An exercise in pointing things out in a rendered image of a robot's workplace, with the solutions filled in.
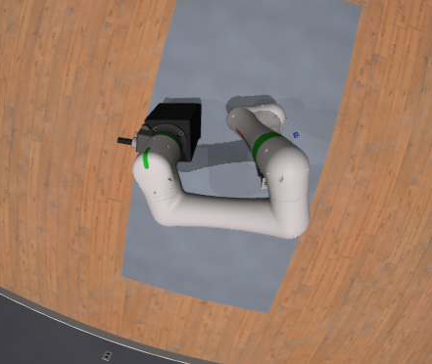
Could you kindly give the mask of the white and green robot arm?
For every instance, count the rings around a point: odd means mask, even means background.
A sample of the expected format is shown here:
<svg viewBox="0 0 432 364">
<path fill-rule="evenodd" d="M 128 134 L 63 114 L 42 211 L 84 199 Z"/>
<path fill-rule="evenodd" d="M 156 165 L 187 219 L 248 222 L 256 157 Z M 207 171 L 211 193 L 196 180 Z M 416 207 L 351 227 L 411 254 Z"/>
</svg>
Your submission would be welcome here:
<svg viewBox="0 0 432 364">
<path fill-rule="evenodd" d="M 311 219 L 310 162 L 299 147 L 281 135 L 285 118 L 283 108 L 275 103 L 235 107 L 226 118 L 228 127 L 245 142 L 264 174 L 268 198 L 185 192 L 177 164 L 186 151 L 187 137 L 173 123 L 161 123 L 153 129 L 143 123 L 134 132 L 137 137 L 119 137 L 118 143 L 131 145 L 139 153 L 132 173 L 159 224 L 225 228 L 295 239 L 307 230 Z"/>
</svg>

